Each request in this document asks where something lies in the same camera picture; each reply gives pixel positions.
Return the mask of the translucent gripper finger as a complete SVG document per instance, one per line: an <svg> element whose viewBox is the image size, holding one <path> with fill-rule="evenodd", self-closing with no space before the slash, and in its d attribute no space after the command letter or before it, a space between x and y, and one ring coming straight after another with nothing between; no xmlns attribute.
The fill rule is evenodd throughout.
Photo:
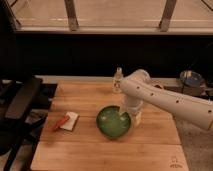
<svg viewBox="0 0 213 171"><path fill-rule="evenodd" d="M134 123L136 126L139 126L140 123L141 123L141 111L137 112L135 115L134 115Z"/></svg>
<svg viewBox="0 0 213 171"><path fill-rule="evenodd" d="M121 104L118 111L119 116L122 116L125 112L127 112L127 109L124 104Z"/></svg>

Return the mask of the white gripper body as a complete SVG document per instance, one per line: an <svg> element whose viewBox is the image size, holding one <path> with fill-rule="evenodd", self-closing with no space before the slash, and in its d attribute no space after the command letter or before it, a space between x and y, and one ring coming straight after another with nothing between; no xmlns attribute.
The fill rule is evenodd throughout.
<svg viewBox="0 0 213 171"><path fill-rule="evenodd" d="M136 97L125 95L123 105L127 113L136 115L141 110L143 102Z"/></svg>

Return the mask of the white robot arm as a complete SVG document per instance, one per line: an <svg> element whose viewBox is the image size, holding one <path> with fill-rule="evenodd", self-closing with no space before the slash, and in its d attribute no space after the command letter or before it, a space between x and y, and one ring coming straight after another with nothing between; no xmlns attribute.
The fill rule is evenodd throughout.
<svg viewBox="0 0 213 171"><path fill-rule="evenodd" d="M138 69L120 82L121 110L135 115L144 102L159 107L201 129L213 131L213 101L154 87L147 71Z"/></svg>

